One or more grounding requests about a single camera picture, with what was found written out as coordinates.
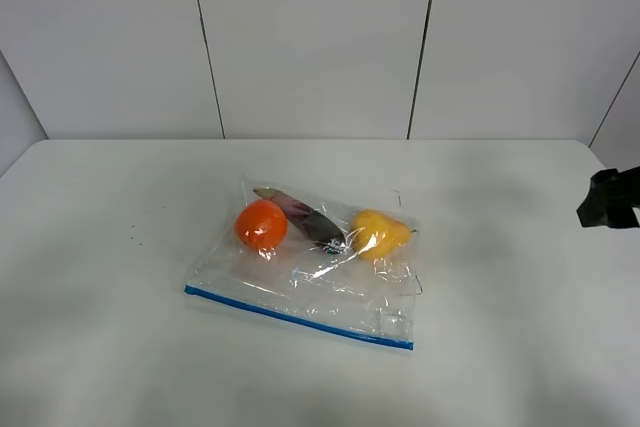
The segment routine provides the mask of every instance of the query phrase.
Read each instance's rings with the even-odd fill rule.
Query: blue zipper seal
[[[342,337],[349,337],[351,339],[361,340],[363,342],[369,342],[372,344],[385,345],[387,347],[396,347],[398,349],[413,350],[413,342],[407,340],[394,340],[385,339],[382,337],[375,337],[373,335],[361,334],[359,332],[353,332],[351,330],[338,329],[329,325],[320,324],[318,322],[312,322],[310,320],[302,319],[300,317],[294,317],[293,315],[287,315],[274,310],[265,309],[264,307],[258,307],[257,305],[247,304],[246,302],[240,302],[239,300],[230,299],[229,297],[223,297],[222,295],[214,294],[207,290],[198,289],[191,285],[186,285],[184,291],[189,295],[197,295],[204,297],[205,299],[220,302],[221,304],[230,305],[238,309],[247,310],[249,312],[256,312],[258,314],[267,315],[276,319],[284,320],[286,322],[292,322],[294,324],[304,325],[311,327],[312,329],[321,330],[323,332],[329,332],[330,334],[340,335]]]

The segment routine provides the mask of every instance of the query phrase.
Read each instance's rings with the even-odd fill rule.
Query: clear plastic bag
[[[422,291],[412,269],[415,220],[268,182],[244,179],[241,192],[229,225],[189,275],[186,293],[413,349],[415,296]]]

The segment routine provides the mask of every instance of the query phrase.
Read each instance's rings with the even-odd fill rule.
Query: ziplock bag
[[[413,349],[415,220],[244,179],[227,224],[187,294]]]

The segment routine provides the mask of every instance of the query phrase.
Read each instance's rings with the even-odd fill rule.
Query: black object
[[[606,225],[612,229],[640,227],[633,211],[640,207],[640,167],[618,172],[601,170],[591,177],[591,186],[578,207],[583,227]]]
[[[253,191],[282,209],[287,220],[304,236],[327,254],[341,254],[347,250],[344,233],[319,211],[278,189],[255,188]]]

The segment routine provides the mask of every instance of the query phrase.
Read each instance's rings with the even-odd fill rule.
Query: white wall
[[[0,52],[0,175],[45,133]]]
[[[412,138],[590,142],[640,49],[640,0],[433,0]]]
[[[51,138],[216,138],[197,0],[0,0],[0,48]]]
[[[640,165],[640,62],[636,61],[591,150],[607,167],[626,170]]]
[[[406,138],[427,0],[200,3],[228,137]]]

